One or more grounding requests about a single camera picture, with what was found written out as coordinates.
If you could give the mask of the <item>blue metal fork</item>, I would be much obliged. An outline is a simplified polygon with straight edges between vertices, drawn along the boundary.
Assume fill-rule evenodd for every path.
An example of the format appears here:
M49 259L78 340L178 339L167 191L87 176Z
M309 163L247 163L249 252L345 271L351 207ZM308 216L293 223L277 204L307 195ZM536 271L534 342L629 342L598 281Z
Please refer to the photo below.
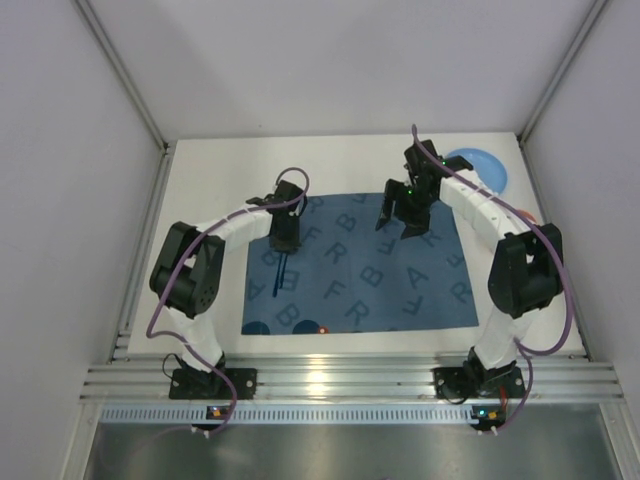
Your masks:
M277 269L276 269L276 274L275 274L275 278L274 278L274 284L273 284L273 289L272 289L272 297L276 298L278 295L278 291L280 289L280 277L281 277L281 268L282 268L282 262L283 262L283 253L279 254L278 257L278 263L277 263Z

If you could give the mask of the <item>blue metal spoon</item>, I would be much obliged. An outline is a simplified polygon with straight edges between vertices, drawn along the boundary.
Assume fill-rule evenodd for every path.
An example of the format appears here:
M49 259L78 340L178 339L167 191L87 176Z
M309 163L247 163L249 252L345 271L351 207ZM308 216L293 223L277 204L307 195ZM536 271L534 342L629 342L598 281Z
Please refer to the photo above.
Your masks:
M278 279L277 279L277 289L278 290L282 289L283 286L284 286L284 277L285 277L285 274L286 274L288 258L289 258L289 253L288 252L283 252L281 254L280 264L279 264L279 274L278 274Z

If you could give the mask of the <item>blue letter-print placemat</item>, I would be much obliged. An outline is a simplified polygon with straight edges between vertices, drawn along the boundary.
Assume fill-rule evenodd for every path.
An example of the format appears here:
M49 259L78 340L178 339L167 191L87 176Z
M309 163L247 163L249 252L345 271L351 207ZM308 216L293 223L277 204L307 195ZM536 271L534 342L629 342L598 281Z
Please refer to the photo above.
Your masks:
M301 247L272 297L276 254L266 238L248 250L244 335L378 333L476 327L468 268L450 207L437 202L429 231L401 240L404 225L376 231L382 197L313 196Z

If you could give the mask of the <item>blue plastic plate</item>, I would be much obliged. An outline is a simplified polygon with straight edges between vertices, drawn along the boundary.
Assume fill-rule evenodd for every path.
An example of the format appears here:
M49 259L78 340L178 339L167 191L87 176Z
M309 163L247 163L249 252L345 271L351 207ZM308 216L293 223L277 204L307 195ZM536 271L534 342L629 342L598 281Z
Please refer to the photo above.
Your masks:
M508 183L508 173L504 164L493 154L478 148L459 148L446 157L463 157L477 172L480 180L493 192L502 194Z

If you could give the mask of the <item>orange plastic cup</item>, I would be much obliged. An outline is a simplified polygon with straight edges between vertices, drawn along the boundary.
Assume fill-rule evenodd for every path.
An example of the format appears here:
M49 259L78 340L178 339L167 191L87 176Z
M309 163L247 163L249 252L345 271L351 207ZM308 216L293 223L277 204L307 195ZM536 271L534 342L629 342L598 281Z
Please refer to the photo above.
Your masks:
M532 215L531 213L529 213L526 210L519 210L518 211L518 217L520 218L520 222L525 224L525 225L537 225L537 219L535 218L534 215Z

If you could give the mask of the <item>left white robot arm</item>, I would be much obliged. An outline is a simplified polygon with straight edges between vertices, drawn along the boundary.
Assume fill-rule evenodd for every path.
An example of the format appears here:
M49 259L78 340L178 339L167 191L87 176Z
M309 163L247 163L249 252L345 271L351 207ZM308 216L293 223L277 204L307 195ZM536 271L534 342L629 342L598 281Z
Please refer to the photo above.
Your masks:
M280 179L274 192L247 200L222 219L201 225L178 221L169 228L149 278L158 306L147 336L178 339L183 371L207 380L224 368L210 309L226 255L266 238L278 260L276 286L281 287L288 257L301 247L300 217L307 203L305 189Z

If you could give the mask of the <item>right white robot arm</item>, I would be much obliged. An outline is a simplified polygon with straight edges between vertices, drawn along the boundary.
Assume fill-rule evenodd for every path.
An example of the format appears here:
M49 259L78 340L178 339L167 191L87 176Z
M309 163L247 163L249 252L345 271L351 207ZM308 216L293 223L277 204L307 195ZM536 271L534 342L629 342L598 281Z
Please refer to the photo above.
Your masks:
M532 223L491 191L469 161L438 155L429 140L414 142L404 157L408 178L387 181L376 227L397 219L405 226L402 238L421 236L431 226L433 204L441 202L489 248L493 308L463 371L476 389L495 388L515 369L518 342L534 318L564 290L561 232Z

